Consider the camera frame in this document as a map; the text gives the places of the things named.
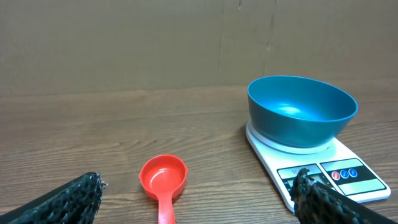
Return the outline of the red measuring scoop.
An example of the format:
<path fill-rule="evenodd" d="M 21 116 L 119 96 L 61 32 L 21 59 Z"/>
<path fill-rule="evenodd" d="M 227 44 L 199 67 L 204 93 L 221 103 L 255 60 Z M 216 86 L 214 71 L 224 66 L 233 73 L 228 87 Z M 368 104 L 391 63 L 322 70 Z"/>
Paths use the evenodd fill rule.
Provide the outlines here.
<path fill-rule="evenodd" d="M 175 224 L 173 199 L 184 190 L 188 167 L 181 158 L 161 154 L 149 159 L 138 175 L 144 192 L 158 201 L 158 223 Z"/>

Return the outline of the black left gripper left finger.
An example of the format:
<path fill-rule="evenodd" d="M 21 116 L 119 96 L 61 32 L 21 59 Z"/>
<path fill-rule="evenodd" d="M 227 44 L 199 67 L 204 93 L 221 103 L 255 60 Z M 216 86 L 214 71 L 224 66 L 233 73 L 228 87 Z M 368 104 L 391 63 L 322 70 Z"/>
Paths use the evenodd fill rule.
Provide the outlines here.
<path fill-rule="evenodd" d="M 43 196 L 1 215 L 1 223 L 92 224 L 108 184 L 87 172 Z"/>

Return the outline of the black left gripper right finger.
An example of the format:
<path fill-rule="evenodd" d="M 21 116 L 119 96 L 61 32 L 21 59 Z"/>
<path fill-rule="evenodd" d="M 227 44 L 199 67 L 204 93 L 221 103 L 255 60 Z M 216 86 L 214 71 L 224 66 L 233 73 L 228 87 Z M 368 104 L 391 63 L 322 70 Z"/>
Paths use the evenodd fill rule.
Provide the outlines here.
<path fill-rule="evenodd" d="M 293 179 L 290 199 L 294 203 L 294 215 L 304 224 L 397 224 L 308 175 L 300 169 Z"/>

